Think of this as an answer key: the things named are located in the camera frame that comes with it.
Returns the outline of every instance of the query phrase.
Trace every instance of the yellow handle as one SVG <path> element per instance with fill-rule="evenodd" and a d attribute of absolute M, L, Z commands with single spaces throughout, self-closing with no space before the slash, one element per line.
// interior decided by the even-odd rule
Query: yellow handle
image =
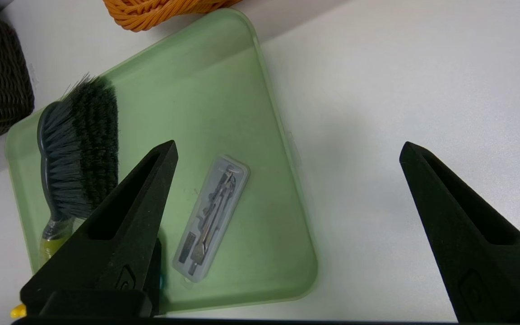
<path fill-rule="evenodd" d="M 69 236 L 65 236 L 59 239 L 53 239 L 48 241 L 47 239 L 42 239 L 39 245 L 39 255 L 40 255 L 40 263 L 39 267 L 41 267 L 45 262 L 49 261 L 51 257 L 60 249 L 60 247 L 68 240 Z"/>
<path fill-rule="evenodd" d="M 27 308 L 25 308 L 24 304 L 17 305 L 16 308 L 11 310 L 9 316 L 11 316 L 11 318 L 25 317 L 27 316 Z"/>

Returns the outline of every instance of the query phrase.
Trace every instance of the white table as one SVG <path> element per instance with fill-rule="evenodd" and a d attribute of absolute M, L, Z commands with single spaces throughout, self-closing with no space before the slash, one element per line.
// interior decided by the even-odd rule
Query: white table
<path fill-rule="evenodd" d="M 306 192 L 318 258 L 298 301 L 189 317 L 454 321 L 398 163 L 427 147 L 520 229 L 520 2 L 244 0 Z M 99 0 L 15 0 L 35 106 L 184 27 L 118 27 Z M 0 138 L 0 324 L 31 276 Z"/>

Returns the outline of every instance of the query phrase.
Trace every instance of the orange woven basket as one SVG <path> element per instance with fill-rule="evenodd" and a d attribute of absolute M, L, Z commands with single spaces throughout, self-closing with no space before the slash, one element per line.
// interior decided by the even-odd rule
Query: orange woven basket
<path fill-rule="evenodd" d="M 188 13 L 208 13 L 241 0 L 103 0 L 110 16 L 124 29 L 147 31 L 153 26 Z"/>

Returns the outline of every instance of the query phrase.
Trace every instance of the yellow object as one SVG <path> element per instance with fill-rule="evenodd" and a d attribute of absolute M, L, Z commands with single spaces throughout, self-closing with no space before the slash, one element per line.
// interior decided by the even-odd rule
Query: yellow object
<path fill-rule="evenodd" d="M 9 316 L 11 316 L 11 318 L 26 317 L 27 316 L 27 308 L 25 308 L 24 304 L 17 305 L 16 308 L 13 308 L 11 310 L 11 313 L 9 313 Z"/>
<path fill-rule="evenodd" d="M 39 244 L 39 267 L 41 267 L 45 262 L 49 261 L 51 257 L 60 249 L 60 247 L 69 239 L 69 236 L 60 237 L 59 239 L 54 239 L 48 241 L 47 239 L 41 239 L 41 243 Z"/>
<path fill-rule="evenodd" d="M 103 0 L 116 24 L 134 32 L 188 13 L 210 13 L 241 0 Z"/>

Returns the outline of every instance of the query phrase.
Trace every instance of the tray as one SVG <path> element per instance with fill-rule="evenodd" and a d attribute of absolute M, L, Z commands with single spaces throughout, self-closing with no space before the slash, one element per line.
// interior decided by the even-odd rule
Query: tray
<path fill-rule="evenodd" d="M 243 14 L 217 10 L 105 73 L 119 107 L 120 180 L 155 145 L 176 141 L 179 161 L 162 218 L 166 309 L 175 312 L 293 300 L 309 292 L 317 263 L 302 196 L 254 29 Z M 37 121 L 6 140 L 31 267 L 49 218 L 41 187 Z M 211 164 L 227 154 L 250 178 L 202 282 L 171 260 Z"/>

